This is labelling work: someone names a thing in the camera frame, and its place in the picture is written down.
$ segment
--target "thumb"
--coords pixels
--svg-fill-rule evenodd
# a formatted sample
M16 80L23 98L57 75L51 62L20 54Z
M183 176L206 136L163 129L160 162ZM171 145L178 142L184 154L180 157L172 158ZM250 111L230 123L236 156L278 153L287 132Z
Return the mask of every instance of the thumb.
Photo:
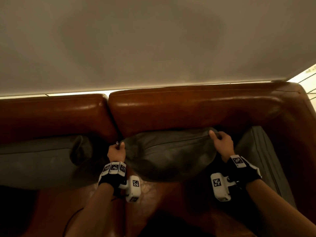
M124 150L124 149L125 149L125 143L124 143L124 142L122 142L122 143L120 144L119 149L120 149L120 150Z
M212 140L218 140L217 136L215 135L214 131L209 131L209 136L211 137Z

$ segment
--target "forearm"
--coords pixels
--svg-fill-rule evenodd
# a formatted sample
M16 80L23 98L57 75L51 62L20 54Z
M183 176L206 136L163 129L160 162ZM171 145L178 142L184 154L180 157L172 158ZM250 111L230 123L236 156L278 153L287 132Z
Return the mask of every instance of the forearm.
M113 187L102 183L67 232L66 237L101 237L109 219Z
M248 183L246 190L278 236L316 236L316 226L261 179Z

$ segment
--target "person's left arm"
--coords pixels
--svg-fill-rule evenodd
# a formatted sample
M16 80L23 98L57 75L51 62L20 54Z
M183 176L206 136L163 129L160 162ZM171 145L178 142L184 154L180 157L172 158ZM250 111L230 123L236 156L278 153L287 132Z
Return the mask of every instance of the person's left arm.
M125 161L125 144L121 143L119 150L117 145L109 147L107 156L110 162ZM85 208L74 221L66 237L101 237L109 221L110 204L113 198L114 188L108 183L101 183Z

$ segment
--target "black wristband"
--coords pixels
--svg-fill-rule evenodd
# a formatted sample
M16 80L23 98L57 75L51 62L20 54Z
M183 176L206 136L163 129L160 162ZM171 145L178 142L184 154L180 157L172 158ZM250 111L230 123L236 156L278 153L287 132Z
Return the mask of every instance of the black wristband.
M126 164L123 162L111 162L103 168L103 171L99 178L99 185L102 183L108 183L113 186L114 192L117 192L116 189L120 184L124 184L126 173Z
M233 155L227 161L228 176L231 181L244 189L246 184L261 179L259 168L239 155Z

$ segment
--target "person's right arm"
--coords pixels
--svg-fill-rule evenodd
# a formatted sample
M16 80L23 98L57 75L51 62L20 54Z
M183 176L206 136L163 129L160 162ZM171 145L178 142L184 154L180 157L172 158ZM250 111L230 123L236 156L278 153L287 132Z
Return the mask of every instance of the person's right arm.
M226 163L235 155L231 137L223 131L219 131L221 140L213 131L209 134ZM261 179L247 183L246 191L278 236L316 237L316 226Z

